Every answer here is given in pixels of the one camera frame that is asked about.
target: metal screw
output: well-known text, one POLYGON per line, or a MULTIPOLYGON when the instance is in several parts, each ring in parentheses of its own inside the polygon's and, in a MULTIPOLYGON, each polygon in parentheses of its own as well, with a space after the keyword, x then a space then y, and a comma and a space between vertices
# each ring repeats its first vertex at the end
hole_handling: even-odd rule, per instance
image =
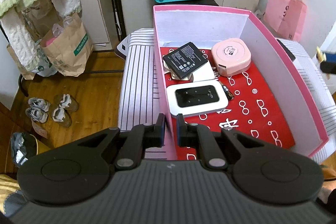
POLYGON ((226 162, 223 159, 214 158, 214 159, 209 160, 209 164, 212 167, 223 167, 226 164, 226 162))
POLYGON ((117 165, 120 167, 130 167, 133 165, 133 160, 124 158, 117 161, 117 165))

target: pink tape measure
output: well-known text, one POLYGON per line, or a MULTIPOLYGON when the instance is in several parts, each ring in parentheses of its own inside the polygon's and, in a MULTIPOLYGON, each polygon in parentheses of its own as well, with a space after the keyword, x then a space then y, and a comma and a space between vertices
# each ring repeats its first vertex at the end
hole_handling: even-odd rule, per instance
POLYGON ((251 52, 239 38, 229 38, 215 44, 211 54, 220 75, 230 77, 250 67, 251 52))

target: paper shopping bag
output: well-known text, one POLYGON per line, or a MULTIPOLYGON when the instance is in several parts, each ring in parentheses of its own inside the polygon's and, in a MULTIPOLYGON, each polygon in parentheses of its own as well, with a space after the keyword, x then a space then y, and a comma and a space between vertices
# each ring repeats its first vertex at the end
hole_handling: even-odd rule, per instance
POLYGON ((280 37, 299 41, 306 14, 302 0, 268 0, 264 20, 280 37))
POLYGON ((34 76, 35 76, 35 73, 27 71, 26 68, 23 67, 23 65, 21 65, 21 63, 19 61, 19 58, 16 56, 13 48, 10 45, 7 46, 7 51, 10 54, 10 56, 13 58, 16 66, 17 66, 19 72, 22 74, 23 78, 25 80, 33 80, 34 76))
POLYGON ((93 45, 78 14, 74 14, 72 22, 51 44, 45 46, 46 41, 53 37, 53 31, 50 30, 41 41, 52 64, 65 76, 82 74, 93 45))

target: pink box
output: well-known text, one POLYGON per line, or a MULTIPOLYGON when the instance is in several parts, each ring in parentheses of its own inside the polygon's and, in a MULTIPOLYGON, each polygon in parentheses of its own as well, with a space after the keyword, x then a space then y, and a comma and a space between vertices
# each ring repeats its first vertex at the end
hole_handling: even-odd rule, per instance
POLYGON ((180 47, 192 41, 211 49, 228 38, 242 39, 283 112, 295 146, 291 149, 312 157, 328 141, 315 102, 292 61, 274 36, 250 11, 206 5, 157 5, 153 7, 155 64, 160 112, 167 117, 165 142, 172 142, 160 47, 180 47))

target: black plastic bag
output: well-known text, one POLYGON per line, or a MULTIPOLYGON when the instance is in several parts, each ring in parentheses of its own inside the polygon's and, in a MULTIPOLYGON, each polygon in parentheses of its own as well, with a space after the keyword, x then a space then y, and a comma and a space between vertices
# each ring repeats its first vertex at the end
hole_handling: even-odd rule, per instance
POLYGON ((37 152, 36 140, 29 133, 13 133, 10 137, 10 148, 12 160, 17 167, 21 167, 37 152))

